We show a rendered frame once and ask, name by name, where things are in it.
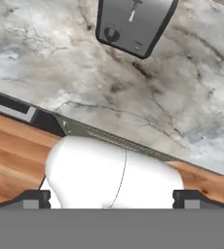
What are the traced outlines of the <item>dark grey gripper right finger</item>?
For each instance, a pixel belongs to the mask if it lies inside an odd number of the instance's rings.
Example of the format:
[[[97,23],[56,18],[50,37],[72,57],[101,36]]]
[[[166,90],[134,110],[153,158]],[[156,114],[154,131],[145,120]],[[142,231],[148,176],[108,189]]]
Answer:
[[[174,209],[215,209],[224,208],[224,203],[210,199],[196,190],[174,190]]]

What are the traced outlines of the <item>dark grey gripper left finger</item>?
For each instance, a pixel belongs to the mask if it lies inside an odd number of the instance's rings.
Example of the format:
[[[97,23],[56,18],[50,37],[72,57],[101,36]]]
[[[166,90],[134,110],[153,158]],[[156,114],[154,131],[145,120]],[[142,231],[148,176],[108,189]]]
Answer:
[[[12,200],[0,202],[5,209],[50,209],[51,192],[49,190],[26,190]]]

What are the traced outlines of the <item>olive green cabinet front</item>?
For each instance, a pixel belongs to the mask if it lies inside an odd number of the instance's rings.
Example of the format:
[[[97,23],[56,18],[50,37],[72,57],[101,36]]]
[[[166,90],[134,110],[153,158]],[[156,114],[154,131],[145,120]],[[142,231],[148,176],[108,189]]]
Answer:
[[[75,120],[66,118],[60,114],[54,114],[54,117],[65,135],[75,135],[98,139],[100,141],[108,142],[113,145],[117,145],[122,148],[156,158],[160,161],[178,161],[178,158],[135,143],[133,141],[130,141],[129,139],[120,137],[105,130],[93,127],[91,125],[77,122]]]

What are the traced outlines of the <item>white rounded object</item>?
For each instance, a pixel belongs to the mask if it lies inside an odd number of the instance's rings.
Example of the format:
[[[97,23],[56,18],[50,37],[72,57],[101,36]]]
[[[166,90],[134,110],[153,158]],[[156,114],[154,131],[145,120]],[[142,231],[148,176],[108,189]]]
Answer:
[[[154,158],[88,137],[66,136],[50,150],[44,190],[62,209],[171,209],[180,173]]]

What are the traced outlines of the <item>black appliance with grey panel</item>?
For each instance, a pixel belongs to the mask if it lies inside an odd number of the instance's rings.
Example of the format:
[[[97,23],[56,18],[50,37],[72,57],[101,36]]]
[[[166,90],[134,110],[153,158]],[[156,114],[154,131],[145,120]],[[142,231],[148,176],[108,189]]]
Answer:
[[[51,113],[1,92],[0,115],[42,129],[59,137],[64,136],[64,132]]]

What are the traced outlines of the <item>grey and black toaster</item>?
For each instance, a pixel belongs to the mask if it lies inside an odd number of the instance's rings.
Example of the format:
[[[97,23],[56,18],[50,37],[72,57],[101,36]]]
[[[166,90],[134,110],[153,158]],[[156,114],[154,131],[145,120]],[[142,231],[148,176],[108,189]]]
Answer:
[[[178,0],[98,0],[96,39],[140,59],[148,58]]]

